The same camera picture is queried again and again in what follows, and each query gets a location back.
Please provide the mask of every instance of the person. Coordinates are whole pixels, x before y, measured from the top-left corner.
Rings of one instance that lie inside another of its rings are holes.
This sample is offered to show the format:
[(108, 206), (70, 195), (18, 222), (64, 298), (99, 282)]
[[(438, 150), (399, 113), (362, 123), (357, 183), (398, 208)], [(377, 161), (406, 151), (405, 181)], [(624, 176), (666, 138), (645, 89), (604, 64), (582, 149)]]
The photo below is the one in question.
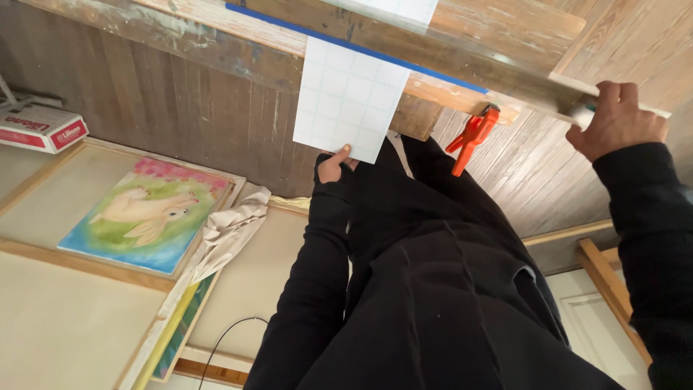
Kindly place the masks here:
[[(693, 196), (637, 86), (598, 88), (591, 125), (566, 137), (611, 196), (653, 387), (693, 389)], [(570, 350), (544, 277), (469, 173), (452, 176), (432, 139), (402, 143), (414, 179), (387, 139), (375, 164), (349, 146), (317, 158), (305, 243), (245, 389), (621, 389)]]

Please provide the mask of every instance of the colorful painting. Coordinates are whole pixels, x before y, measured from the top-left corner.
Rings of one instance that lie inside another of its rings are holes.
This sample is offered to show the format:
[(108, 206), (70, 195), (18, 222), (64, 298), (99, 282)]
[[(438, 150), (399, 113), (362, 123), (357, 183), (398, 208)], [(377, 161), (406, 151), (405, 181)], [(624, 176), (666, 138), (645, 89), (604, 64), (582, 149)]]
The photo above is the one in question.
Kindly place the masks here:
[(200, 310), (204, 305), (207, 293), (212, 288), (218, 272), (207, 276), (202, 279), (199, 283), (197, 290), (195, 290), (195, 295), (193, 299), (188, 304), (188, 307), (183, 313), (183, 317), (180, 319), (178, 326), (175, 328), (173, 335), (168, 340), (166, 348), (164, 349), (159, 362), (154, 368), (154, 373), (152, 373), (152, 378), (156, 380), (167, 380), (167, 374), (169, 370), (172, 369), (172, 365), (175, 363), (176, 358), (179, 356), (180, 348), (184, 347), (185, 341), (187, 341), (189, 332), (191, 328), (195, 325), (195, 320), (200, 315)]
[(171, 274), (227, 185), (143, 158), (58, 248)]

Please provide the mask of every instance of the black sleeve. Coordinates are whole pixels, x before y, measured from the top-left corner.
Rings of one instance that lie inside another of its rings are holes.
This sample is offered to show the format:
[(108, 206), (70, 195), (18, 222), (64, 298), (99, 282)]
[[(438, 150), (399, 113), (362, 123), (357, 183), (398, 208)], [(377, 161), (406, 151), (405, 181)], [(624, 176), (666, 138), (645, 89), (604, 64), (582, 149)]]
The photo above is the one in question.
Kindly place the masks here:
[(618, 253), (631, 295), (631, 325), (653, 364), (654, 389), (693, 389), (693, 194), (660, 143), (594, 162), (611, 195)]
[(342, 178), (317, 179), (310, 201), (304, 245), (291, 267), (277, 313), (270, 319), (244, 389), (295, 389), (340, 331), (349, 281), (349, 189), (353, 172), (342, 164)]

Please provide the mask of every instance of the orange spring clamp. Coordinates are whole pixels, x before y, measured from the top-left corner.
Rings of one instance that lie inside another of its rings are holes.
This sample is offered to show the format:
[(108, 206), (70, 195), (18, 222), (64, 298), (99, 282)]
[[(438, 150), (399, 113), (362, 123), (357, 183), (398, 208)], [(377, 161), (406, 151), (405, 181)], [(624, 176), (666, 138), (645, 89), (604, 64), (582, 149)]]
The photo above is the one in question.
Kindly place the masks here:
[(462, 175), (464, 167), (466, 167), (469, 159), (472, 157), (472, 153), (474, 153), (474, 148), (479, 146), (484, 139), (486, 139), (493, 125), (498, 122), (499, 115), (500, 108), (498, 108), (498, 106), (495, 104), (487, 105), (484, 111), (482, 111), (481, 117), (472, 115), (464, 126), (462, 134), (458, 135), (457, 138), (445, 148), (445, 151), (448, 153), (462, 148), (455, 162), (455, 166), (453, 167), (453, 175)]

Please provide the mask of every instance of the wire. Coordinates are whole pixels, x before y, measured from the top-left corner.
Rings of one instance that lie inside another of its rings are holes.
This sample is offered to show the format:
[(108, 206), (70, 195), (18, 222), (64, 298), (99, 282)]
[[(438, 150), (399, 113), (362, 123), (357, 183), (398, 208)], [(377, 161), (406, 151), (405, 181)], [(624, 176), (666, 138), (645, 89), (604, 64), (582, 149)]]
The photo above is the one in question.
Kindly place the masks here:
[(224, 333), (222, 333), (221, 337), (219, 337), (219, 341), (217, 341), (217, 344), (214, 346), (212, 353), (209, 354), (209, 359), (207, 360), (207, 364), (204, 365), (204, 370), (202, 370), (202, 377), (200, 378), (200, 387), (198, 387), (198, 390), (202, 389), (202, 382), (204, 381), (204, 374), (207, 373), (207, 368), (209, 367), (209, 363), (212, 361), (212, 357), (214, 356), (214, 352), (216, 351), (216, 348), (219, 346), (219, 343), (221, 343), (221, 340), (224, 338), (224, 336), (226, 336), (226, 334), (231, 330), (231, 328), (238, 325), (239, 323), (242, 323), (243, 321), (249, 321), (249, 320), (260, 320), (260, 321), (262, 321), (268, 325), (270, 324), (269, 322), (267, 322), (267, 320), (261, 319), (258, 316), (248, 317), (246, 319), (241, 319), (241, 320), (238, 320), (238, 321), (232, 323), (231, 326), (229, 326), (224, 331)]

